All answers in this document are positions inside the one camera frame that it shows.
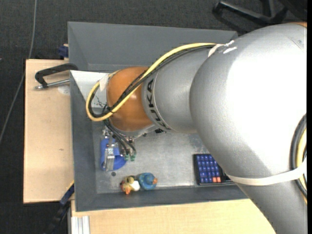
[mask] floor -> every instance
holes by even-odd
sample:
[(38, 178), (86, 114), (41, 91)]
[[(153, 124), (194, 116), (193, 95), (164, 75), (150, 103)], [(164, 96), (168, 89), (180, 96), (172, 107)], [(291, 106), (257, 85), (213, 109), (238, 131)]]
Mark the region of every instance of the floor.
[[(235, 30), (239, 35), (264, 27), (224, 11), (215, 16), (218, 0), (38, 0), (32, 58), (59, 59), (67, 42), (67, 22)], [(259, 0), (227, 0), (261, 12)], [(0, 0), (0, 131), (6, 121), (28, 58), (35, 0)], [(295, 20), (288, 13), (284, 22)], [(17, 95), (0, 143), (0, 234), (43, 233), (58, 203), (23, 205), (23, 86)], [(67, 232), (64, 221), (58, 233)]]

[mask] black chair base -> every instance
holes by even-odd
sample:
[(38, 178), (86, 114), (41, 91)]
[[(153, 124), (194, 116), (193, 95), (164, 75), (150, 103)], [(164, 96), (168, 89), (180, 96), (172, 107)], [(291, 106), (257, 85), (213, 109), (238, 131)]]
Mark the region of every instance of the black chair base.
[(228, 9), (232, 12), (238, 13), (251, 20), (256, 20), (260, 23), (276, 24), (281, 23), (288, 11), (286, 7), (276, 12), (274, 9), (273, 0), (260, 0), (263, 6), (263, 14), (253, 12), (251, 10), (242, 8), (240, 6), (233, 5), (225, 1), (219, 1), (213, 8), (213, 12), (221, 14), (223, 9)]

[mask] rubber duck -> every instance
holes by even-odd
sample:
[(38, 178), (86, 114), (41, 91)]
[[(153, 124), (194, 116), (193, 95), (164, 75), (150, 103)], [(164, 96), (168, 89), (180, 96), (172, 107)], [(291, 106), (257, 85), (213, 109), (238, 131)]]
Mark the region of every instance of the rubber duck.
[(135, 176), (128, 176), (120, 183), (120, 188), (128, 195), (131, 191), (139, 191), (140, 184)]
[(142, 173), (138, 177), (140, 186), (145, 190), (152, 190), (157, 184), (157, 178), (152, 173)]

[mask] blue keypad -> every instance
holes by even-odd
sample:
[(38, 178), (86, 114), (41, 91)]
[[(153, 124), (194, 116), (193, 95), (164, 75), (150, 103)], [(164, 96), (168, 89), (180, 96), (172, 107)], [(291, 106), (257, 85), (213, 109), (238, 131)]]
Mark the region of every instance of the blue keypad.
[(198, 184), (215, 184), (222, 182), (222, 170), (211, 154), (195, 155)]

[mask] wooden table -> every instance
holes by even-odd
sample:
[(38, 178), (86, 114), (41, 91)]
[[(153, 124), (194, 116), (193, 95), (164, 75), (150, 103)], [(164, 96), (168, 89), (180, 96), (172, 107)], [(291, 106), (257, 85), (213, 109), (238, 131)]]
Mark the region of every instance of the wooden table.
[[(65, 63), (27, 60), (25, 82), (24, 203), (60, 200), (73, 180), (70, 98), (58, 87), (36, 91), (36, 71)], [(47, 82), (68, 78), (68, 73)], [(249, 200), (76, 212), (90, 217), (91, 234), (274, 234)]]

